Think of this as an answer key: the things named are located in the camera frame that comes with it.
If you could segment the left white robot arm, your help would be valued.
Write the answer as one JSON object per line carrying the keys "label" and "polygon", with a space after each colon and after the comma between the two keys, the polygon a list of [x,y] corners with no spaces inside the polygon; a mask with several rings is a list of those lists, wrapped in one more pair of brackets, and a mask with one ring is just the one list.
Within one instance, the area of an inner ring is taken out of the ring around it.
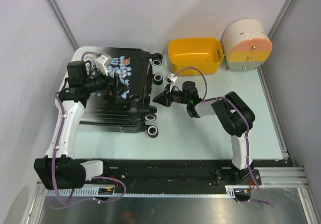
{"label": "left white robot arm", "polygon": [[34,170],[48,190],[81,188],[92,178],[101,184],[110,180],[111,172],[102,161],[79,163],[74,157],[78,126],[90,95],[106,89],[115,100],[127,90],[119,75],[109,74],[111,60],[98,58],[93,63],[98,71],[93,76],[87,72],[88,62],[68,63],[67,77],[55,95],[58,118],[54,134],[44,157],[34,162]]}

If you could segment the space print kids suitcase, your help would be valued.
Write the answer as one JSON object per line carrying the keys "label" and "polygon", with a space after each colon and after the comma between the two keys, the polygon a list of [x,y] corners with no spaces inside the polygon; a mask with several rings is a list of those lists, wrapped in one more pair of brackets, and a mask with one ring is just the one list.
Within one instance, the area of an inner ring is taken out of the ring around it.
{"label": "space print kids suitcase", "polygon": [[94,76],[97,70],[94,61],[99,55],[109,55],[112,59],[107,66],[108,74],[117,74],[127,86],[114,103],[109,103],[107,90],[94,92],[87,101],[80,127],[87,130],[100,130],[120,133],[146,132],[150,138],[158,136],[155,125],[148,121],[156,120],[157,108],[150,103],[152,85],[162,85],[163,76],[154,73],[153,67],[161,66],[163,55],[139,48],[81,47],[73,61],[86,62],[87,72]]}

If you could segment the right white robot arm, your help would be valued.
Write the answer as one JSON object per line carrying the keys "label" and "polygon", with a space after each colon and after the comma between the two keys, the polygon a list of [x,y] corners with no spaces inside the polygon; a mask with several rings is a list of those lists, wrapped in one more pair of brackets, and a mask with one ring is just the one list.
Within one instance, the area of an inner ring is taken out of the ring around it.
{"label": "right white robot arm", "polygon": [[187,113],[192,118],[216,116],[223,129],[230,135],[232,144],[232,167],[218,171],[216,176],[233,184],[244,184],[251,173],[249,136],[255,121],[251,108],[231,91],[225,96],[201,99],[193,81],[185,81],[182,88],[167,84],[162,93],[153,98],[153,102],[169,107],[173,102],[185,104]]}

